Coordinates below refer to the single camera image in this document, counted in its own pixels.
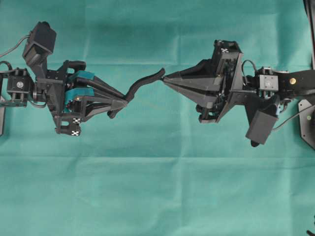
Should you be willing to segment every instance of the cable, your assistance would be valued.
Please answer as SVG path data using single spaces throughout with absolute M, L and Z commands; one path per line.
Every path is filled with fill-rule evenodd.
M 0 73 L 7 74 L 7 73 L 14 72 L 14 71 L 15 70 L 0 70 Z
M 246 75 L 245 75 L 245 73 L 244 73 L 244 64 L 245 64 L 247 61 L 252 64 L 252 67 L 254 68 L 254 71 L 257 72 L 256 65 L 255 65 L 255 63 L 254 63 L 252 60 L 245 60 L 245 61 L 243 61 L 243 63 L 242 63 L 242 73 L 243 73 L 243 75 L 244 75 L 244 78 L 243 78 L 243 80 L 244 80 L 244 81 L 243 81 L 244 85 L 247 84 L 247 82 L 246 82 Z
M 23 38 L 20 39 L 20 41 L 11 49 L 9 49 L 8 51 L 6 51 L 5 53 L 0 54 L 0 58 L 2 58 L 5 55 L 8 55 L 9 53 L 11 53 L 13 50 L 15 50 L 25 39 L 29 38 L 30 35 L 25 35 Z
M 35 104 L 32 101 L 30 101 L 30 100 L 29 100 L 29 102 L 36 108 L 45 108 L 46 105 L 47 105 L 47 97 L 46 97 L 46 95 L 44 93 L 43 93 L 43 98 L 46 100 L 46 102 L 44 104 L 42 104 L 42 105 Z
M 5 61 L 5 60 L 0 61 L 0 65 L 1 65 L 1 64 L 6 64 L 9 70 L 12 70 L 12 69 L 13 69 L 12 66 L 11 66 L 11 64 L 10 64 L 9 62 Z
M 310 107 L 301 110 L 300 112 L 298 112 L 298 113 L 296 113 L 295 115 L 291 116 L 290 118 L 286 119 L 286 120 L 285 120 L 281 125 L 279 125 L 278 127 L 272 129 L 272 131 L 277 131 L 277 130 L 280 129 L 282 126 L 284 126 L 286 123 L 288 123 L 290 120 L 292 120 L 292 119 L 298 117 L 302 112 L 304 112 L 304 111 L 306 111 L 306 110 L 308 110 L 308 109 L 310 109 L 310 108 L 313 108 L 313 107 L 315 107 L 315 105 L 311 105 Z

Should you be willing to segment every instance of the screw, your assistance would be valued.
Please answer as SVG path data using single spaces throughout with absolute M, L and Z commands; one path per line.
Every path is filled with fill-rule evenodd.
M 17 84 L 16 84 L 16 87 L 18 87 L 19 89 L 23 88 L 23 86 L 24 86 L 24 84 L 21 81 L 17 82 Z
M 290 84 L 294 85 L 296 83 L 296 79 L 295 78 L 291 78 L 289 82 L 290 82 Z

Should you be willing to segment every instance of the brass screw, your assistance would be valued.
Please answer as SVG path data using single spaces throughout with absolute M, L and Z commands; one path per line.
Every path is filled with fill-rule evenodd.
M 295 78 L 291 78 L 290 79 L 290 84 L 294 85 L 296 83 L 296 79 Z

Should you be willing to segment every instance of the metal bracket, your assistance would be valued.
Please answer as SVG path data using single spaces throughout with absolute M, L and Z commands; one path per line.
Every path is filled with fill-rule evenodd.
M 4 131 L 4 117 L 5 117 L 5 107 L 0 107 L 0 136 Z
M 308 100 L 299 102 L 299 112 L 311 106 Z M 315 108 L 308 109 L 300 114 L 300 130 L 302 139 L 315 149 Z

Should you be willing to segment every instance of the wrinkled fabric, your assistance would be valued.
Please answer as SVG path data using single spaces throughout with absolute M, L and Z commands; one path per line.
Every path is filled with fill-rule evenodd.
M 84 60 L 126 93 L 165 67 L 237 41 L 257 67 L 310 68 L 302 0 L 1 0 L 0 51 L 38 21 L 57 32 L 48 66 Z M 23 46 L 3 59 L 26 67 Z M 295 101 L 280 118 L 297 112 Z M 298 119 L 252 148 L 244 107 L 200 124 L 195 104 L 163 85 L 142 87 L 117 117 L 80 137 L 57 135 L 48 109 L 7 109 L 0 137 L 4 236 L 265 236 L 314 229 L 315 152 Z

